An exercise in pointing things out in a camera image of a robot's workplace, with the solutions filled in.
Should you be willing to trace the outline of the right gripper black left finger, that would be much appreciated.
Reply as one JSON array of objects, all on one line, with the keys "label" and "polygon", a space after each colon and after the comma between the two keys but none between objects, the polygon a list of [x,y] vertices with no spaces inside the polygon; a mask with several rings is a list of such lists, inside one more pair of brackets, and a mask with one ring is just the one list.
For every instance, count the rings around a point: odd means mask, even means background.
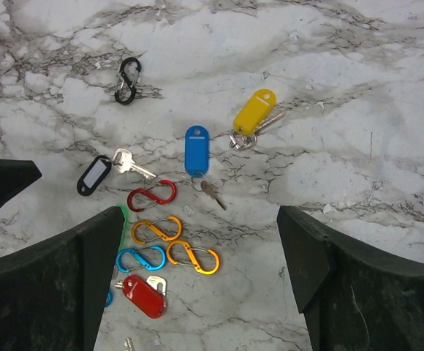
[{"label": "right gripper black left finger", "polygon": [[0,350],[92,350],[123,227],[118,206],[0,257]]}]

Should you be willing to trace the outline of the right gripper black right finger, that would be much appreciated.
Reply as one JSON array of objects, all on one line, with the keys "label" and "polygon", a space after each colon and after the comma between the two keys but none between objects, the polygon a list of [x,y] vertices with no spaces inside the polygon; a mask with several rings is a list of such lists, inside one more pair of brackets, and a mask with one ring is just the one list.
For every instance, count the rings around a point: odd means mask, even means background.
[{"label": "right gripper black right finger", "polygon": [[282,206],[277,225],[313,350],[424,350],[424,264]]}]

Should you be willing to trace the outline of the black S-shaped carabiner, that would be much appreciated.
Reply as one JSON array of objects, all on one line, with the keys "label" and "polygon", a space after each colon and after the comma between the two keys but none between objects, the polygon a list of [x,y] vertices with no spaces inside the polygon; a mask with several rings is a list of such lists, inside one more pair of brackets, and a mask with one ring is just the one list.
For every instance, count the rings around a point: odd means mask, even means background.
[{"label": "black S-shaped carabiner", "polygon": [[129,57],[122,61],[118,70],[118,82],[114,93],[115,101],[120,105],[129,105],[137,93],[136,84],[142,70],[140,61]]}]

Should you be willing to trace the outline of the yellow key tag with key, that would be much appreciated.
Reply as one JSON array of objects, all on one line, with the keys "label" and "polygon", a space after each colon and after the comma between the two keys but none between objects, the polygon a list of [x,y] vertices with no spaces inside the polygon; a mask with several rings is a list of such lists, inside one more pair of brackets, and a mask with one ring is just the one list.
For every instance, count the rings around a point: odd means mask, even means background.
[{"label": "yellow key tag with key", "polygon": [[245,151],[257,144],[257,136],[271,124],[282,119],[286,111],[268,118],[276,104],[276,95],[267,88],[253,93],[233,121],[229,131],[229,147],[236,151]]}]

